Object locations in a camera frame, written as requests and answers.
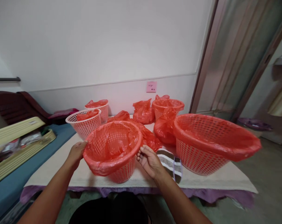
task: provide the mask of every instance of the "striped cloth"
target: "striped cloth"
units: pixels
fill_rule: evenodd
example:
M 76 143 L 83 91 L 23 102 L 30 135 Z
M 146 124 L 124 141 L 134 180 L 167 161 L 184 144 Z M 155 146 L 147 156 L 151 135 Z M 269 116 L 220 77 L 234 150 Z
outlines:
M 171 152 L 163 148 L 157 151 L 157 156 L 173 180 L 179 184 L 182 178 L 182 165 L 180 158 L 175 157 Z

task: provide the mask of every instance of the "red plastic bag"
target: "red plastic bag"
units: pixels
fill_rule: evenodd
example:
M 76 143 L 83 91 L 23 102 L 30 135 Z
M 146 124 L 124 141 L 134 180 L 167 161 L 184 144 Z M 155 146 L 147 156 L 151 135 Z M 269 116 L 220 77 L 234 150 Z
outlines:
M 160 140 L 151 131 L 149 131 L 143 124 L 139 122 L 135 122 L 133 119 L 131 119 L 127 111 L 122 110 L 114 117 L 117 117 L 115 120 L 125 120 L 125 121 L 133 122 L 133 124 L 135 124 L 140 129 L 143 137 L 143 141 L 141 145 L 148 145 L 155 152 L 161 148 Z M 112 119 L 114 117 L 109 118 L 108 122 L 114 121 Z
M 115 120 L 125 120 L 127 121 L 130 118 L 130 114 L 127 111 L 122 110 L 114 117 L 108 118 L 108 122 L 115 121 Z
M 83 121 L 97 115 L 99 111 L 97 109 L 88 111 L 86 114 L 77 114 L 77 121 Z
M 86 140 L 83 157 L 87 165 L 95 175 L 107 176 L 134 159 L 142 134 L 131 122 L 113 121 L 99 126 Z
M 176 117 L 173 131 L 183 143 L 235 162 L 251 157 L 261 148 L 260 139 L 250 131 L 232 122 L 202 114 Z
M 154 122 L 155 115 L 153 108 L 150 107 L 150 101 L 151 99 L 133 103 L 133 107 L 135 108 L 133 114 L 134 121 L 141 124 L 151 124 Z
M 154 124 L 153 131 L 162 143 L 176 145 L 176 137 L 173 133 L 175 118 L 176 110 L 173 107 L 166 107 L 164 114 Z
M 133 119 L 129 119 L 128 121 L 133 122 L 140 129 L 143 137 L 143 142 L 141 145 L 148 145 L 155 152 L 162 148 L 160 140 L 143 124 L 135 122 Z
M 105 106 L 108 103 L 108 100 L 100 100 L 98 102 L 94 102 L 93 100 L 89 101 L 88 104 L 85 105 L 86 108 L 95 108 L 100 106 Z
M 159 97 L 159 95 L 156 95 L 156 100 L 164 100 L 164 99 L 170 99 L 169 95 L 164 95 L 162 97 Z

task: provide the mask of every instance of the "white wall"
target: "white wall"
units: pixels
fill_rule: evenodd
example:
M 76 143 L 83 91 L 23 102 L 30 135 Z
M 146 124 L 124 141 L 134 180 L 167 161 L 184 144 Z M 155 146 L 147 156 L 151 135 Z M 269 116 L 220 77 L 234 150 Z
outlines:
M 121 110 L 133 114 L 133 103 L 140 100 L 155 99 L 156 94 L 163 96 L 168 94 L 173 99 L 185 103 L 184 110 L 180 114 L 189 112 L 193 90 L 196 83 L 196 75 L 185 75 L 154 79 L 157 81 L 157 92 L 147 93 L 148 80 L 121 82 L 85 87 L 63 88 L 49 91 L 29 92 L 47 112 L 68 108 L 84 109 L 84 105 L 90 100 L 109 100 L 109 114 L 116 115 Z
M 0 57 L 0 78 L 13 78 L 12 73 L 7 68 L 6 64 Z M 19 83 L 17 82 L 10 82 L 10 83 L 3 83 L 0 82 L 0 91 L 9 91 L 9 92 L 18 92 L 22 91 Z
M 212 0 L 1 0 L 0 55 L 25 91 L 193 74 Z
M 282 88 L 282 66 L 273 65 L 281 55 L 282 40 L 241 113 L 241 117 L 260 119 L 272 125 L 274 131 L 262 136 L 278 143 L 282 143 L 282 117 L 268 114 L 267 109 Z

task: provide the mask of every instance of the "blue mattress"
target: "blue mattress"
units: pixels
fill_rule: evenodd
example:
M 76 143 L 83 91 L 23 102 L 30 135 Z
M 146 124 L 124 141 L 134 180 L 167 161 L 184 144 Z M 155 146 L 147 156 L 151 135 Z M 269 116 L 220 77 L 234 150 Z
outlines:
M 19 201 L 24 185 L 31 175 L 76 132 L 70 124 L 50 125 L 56 139 L 0 181 L 0 217 Z

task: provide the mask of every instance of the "wall molding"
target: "wall molding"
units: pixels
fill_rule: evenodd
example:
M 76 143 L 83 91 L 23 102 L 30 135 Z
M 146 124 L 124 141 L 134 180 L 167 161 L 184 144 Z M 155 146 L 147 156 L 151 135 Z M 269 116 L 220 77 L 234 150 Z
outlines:
M 162 76 L 162 77 L 156 77 L 156 78 L 141 78 L 141 79 L 126 80 L 126 81 L 118 81 L 118 82 L 105 82 L 105 83 L 98 83 L 98 84 L 68 86 L 68 87 L 59 87 L 59 88 L 42 89 L 42 90 L 25 90 L 25 91 L 27 91 L 27 92 L 44 92 L 44 91 L 53 91 L 53 90 L 74 89 L 74 88 L 81 88 L 81 87 L 88 87 L 88 86 L 101 86 L 101 85 L 109 85 L 109 84 L 125 83 L 125 82 L 137 82 L 137 81 L 164 79 L 164 78 L 172 78 L 172 77 L 180 77 L 180 76 L 191 76 L 191 75 L 196 75 L 196 74 L 197 74 L 197 72 L 189 73 L 189 74 L 183 74 L 183 75 Z

